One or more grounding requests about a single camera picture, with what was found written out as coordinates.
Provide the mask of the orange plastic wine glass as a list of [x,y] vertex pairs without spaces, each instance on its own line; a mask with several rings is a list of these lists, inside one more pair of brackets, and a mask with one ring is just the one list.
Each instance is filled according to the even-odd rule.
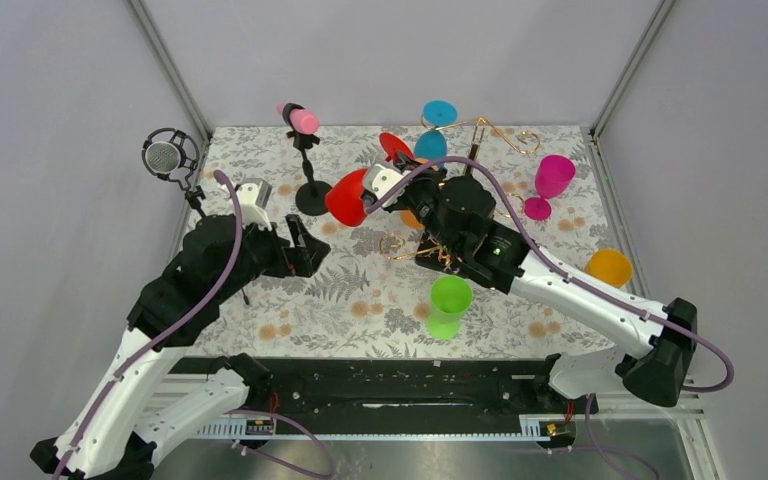
[[[428,162],[428,159],[427,158],[419,157],[419,158],[416,158],[416,162],[417,162],[416,165],[413,165],[413,164],[409,165],[405,169],[404,173],[408,174],[408,173],[412,172],[413,170],[415,170],[416,168],[418,168],[419,166],[426,164]],[[423,230],[424,229],[423,223],[419,219],[418,215],[415,213],[415,205],[414,205],[413,202],[407,203],[407,207],[404,210],[401,210],[399,215],[400,215],[400,218],[401,218],[402,222],[406,226],[408,226],[410,228],[413,228],[413,229],[416,229],[416,230]]]

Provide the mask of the blue plastic wine glass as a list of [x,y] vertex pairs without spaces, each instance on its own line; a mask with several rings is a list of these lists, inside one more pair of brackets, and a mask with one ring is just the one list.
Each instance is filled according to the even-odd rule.
[[448,144],[440,128],[455,123],[457,117],[456,107],[445,100],[426,103],[422,109],[422,120],[425,121],[428,129],[416,141],[414,155],[426,160],[445,157],[448,153]]

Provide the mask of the red plastic wine glass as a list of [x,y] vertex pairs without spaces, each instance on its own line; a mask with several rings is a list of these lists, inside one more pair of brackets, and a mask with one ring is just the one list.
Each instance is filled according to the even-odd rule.
[[[413,151],[399,137],[391,133],[381,133],[379,143],[386,153],[387,161],[395,161],[399,153],[413,159]],[[363,223],[367,214],[362,199],[365,188],[363,178],[367,168],[355,170],[339,182],[325,195],[325,206],[329,213],[341,224],[348,227],[357,227]]]

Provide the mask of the green plastic wine glass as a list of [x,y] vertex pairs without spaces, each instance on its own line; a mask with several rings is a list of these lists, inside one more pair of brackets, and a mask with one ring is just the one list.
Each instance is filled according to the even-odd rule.
[[438,278],[430,290],[430,313],[426,320],[431,337],[441,341],[453,339],[473,299],[473,290],[465,279],[455,275]]

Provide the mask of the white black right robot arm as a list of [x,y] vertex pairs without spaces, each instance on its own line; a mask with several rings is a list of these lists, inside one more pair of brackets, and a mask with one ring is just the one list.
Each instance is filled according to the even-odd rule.
[[451,256],[458,274],[540,302],[613,343],[589,354],[548,356],[533,386],[539,407],[557,412],[572,399],[620,389],[656,406],[677,405],[695,344],[655,317],[665,314],[693,330],[692,304],[675,299],[664,305],[631,295],[529,245],[520,232],[495,220],[495,199],[472,177],[442,181],[424,172],[398,189],[402,177],[386,170],[364,181],[365,205],[383,200],[388,212],[411,212]]

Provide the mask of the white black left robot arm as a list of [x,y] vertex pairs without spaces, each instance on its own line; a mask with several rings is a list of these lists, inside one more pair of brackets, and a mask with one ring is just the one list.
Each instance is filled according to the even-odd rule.
[[220,357],[206,381],[170,406],[146,407],[160,383],[220,316],[222,303],[260,277],[310,278],[330,253],[299,216],[290,236],[233,215],[212,215],[145,285],[127,317],[113,362],[73,424],[37,442],[31,460],[55,479],[148,479],[197,430],[238,408],[275,410],[272,374],[242,353]]

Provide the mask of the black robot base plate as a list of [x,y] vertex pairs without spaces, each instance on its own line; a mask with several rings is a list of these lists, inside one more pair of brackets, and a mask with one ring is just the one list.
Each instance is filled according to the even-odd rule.
[[262,358],[269,373],[246,406],[318,435],[513,434],[522,416],[563,421],[597,402],[550,391],[538,360]]

